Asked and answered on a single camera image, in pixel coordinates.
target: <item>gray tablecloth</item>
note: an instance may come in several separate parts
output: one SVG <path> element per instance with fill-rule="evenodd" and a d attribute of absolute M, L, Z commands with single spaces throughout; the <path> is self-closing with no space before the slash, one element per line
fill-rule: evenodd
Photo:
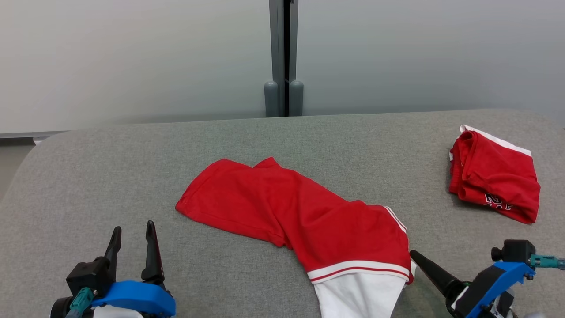
<path fill-rule="evenodd" d="M 537 223 L 524 225 L 447 191 L 448 150 L 468 124 L 530 149 L 541 184 Z M 79 261 L 103 255 L 123 228 L 118 280 L 139 280 L 144 229 L 157 225 L 165 284 L 178 317 L 319 317 L 314 289 L 292 251 L 193 222 L 175 211 L 190 181 L 229 158 L 273 156 L 340 196 L 388 205 L 411 248 L 461 279 L 489 266 L 490 248 L 529 239 L 565 256 L 565 134 L 538 115 L 473 110 L 138 124 L 66 132 L 33 149 L 0 205 L 1 316 L 46 317 L 69 295 Z M 515 309 L 562 317 L 565 273 L 540 269 L 516 287 Z M 394 317 L 449 317 L 417 273 Z"/>

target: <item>red and white clothing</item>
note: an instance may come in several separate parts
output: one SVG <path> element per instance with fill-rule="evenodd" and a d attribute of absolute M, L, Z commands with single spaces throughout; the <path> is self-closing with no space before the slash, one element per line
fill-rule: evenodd
<path fill-rule="evenodd" d="M 183 215 L 294 250 L 323 318 L 389 317 L 412 281 L 406 227 L 393 211 L 349 202 L 273 158 L 220 160 L 188 186 Z"/>
<path fill-rule="evenodd" d="M 449 191 L 522 223 L 536 222 L 540 184 L 532 153 L 467 125 L 460 131 L 450 151 Z"/>

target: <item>red stripe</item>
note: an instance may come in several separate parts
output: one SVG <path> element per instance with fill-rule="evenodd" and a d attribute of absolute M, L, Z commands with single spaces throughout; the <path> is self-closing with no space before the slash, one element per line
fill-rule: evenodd
<path fill-rule="evenodd" d="M 372 270 L 372 271 L 374 271 L 374 272 L 393 272 L 393 273 L 398 273 L 398 274 L 401 274 L 401 275 L 403 275 L 403 276 L 406 276 L 406 278 L 410 279 L 410 277 L 409 277 L 408 275 L 406 275 L 406 274 L 404 274 L 404 273 L 402 273 L 402 272 L 400 272 L 400 271 L 398 271 L 398 270 L 394 270 L 394 269 L 385 269 L 385 268 L 379 268 L 379 269 L 377 269 L 377 268 L 370 268 L 370 267 L 359 267 L 359 266 L 355 266 L 355 267 L 348 267 L 348 268 L 340 269 L 340 270 L 337 270 L 337 271 L 335 271 L 335 272 L 333 272 L 333 273 L 330 273 L 330 274 L 327 274 L 327 275 L 323 275 L 323 276 L 320 276 L 320 277 L 312 278 L 310 281 L 314 282 L 314 281 L 320 280 L 320 279 L 322 279 L 322 278 L 326 278 L 326 277 L 329 277 L 329 276 L 331 276 L 331 275 L 335 275 L 335 274 L 337 274 L 337 273 L 341 273 L 341 272 L 344 272 L 344 271 L 350 270 L 350 269 L 364 269 L 364 270 Z"/>
<path fill-rule="evenodd" d="M 400 226 L 401 228 L 403 228 L 405 231 L 407 231 L 408 229 L 404 226 L 404 224 L 402 224 L 402 222 L 398 219 L 398 217 L 396 217 L 396 214 L 394 214 L 394 212 L 392 211 L 391 208 L 387 208 L 385 207 L 385 209 L 389 212 L 389 214 L 396 220 L 396 222 L 398 223 L 398 226 Z"/>

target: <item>folded red shirt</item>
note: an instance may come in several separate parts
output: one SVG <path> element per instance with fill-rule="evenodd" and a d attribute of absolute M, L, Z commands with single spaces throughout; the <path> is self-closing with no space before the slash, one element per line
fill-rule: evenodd
<path fill-rule="evenodd" d="M 390 316 L 412 280 L 406 227 L 390 208 L 344 200 L 273 158 L 255 167 L 213 163 L 176 209 L 194 221 L 294 250 L 315 284 L 324 318 Z"/>
<path fill-rule="evenodd" d="M 449 191 L 522 223 L 536 222 L 540 184 L 531 152 L 473 127 L 460 130 L 451 150 Z"/>

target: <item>teal connector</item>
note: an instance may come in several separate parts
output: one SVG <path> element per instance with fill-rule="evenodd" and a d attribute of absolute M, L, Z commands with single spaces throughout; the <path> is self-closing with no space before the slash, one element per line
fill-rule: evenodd
<path fill-rule="evenodd" d="M 69 306 L 66 318 L 81 318 L 87 308 L 90 308 L 94 294 L 88 287 L 83 287 Z"/>
<path fill-rule="evenodd" d="M 530 257 L 530 265 L 533 267 L 559 268 L 560 270 L 565 270 L 565 259 L 558 259 L 550 255 L 533 254 Z"/>

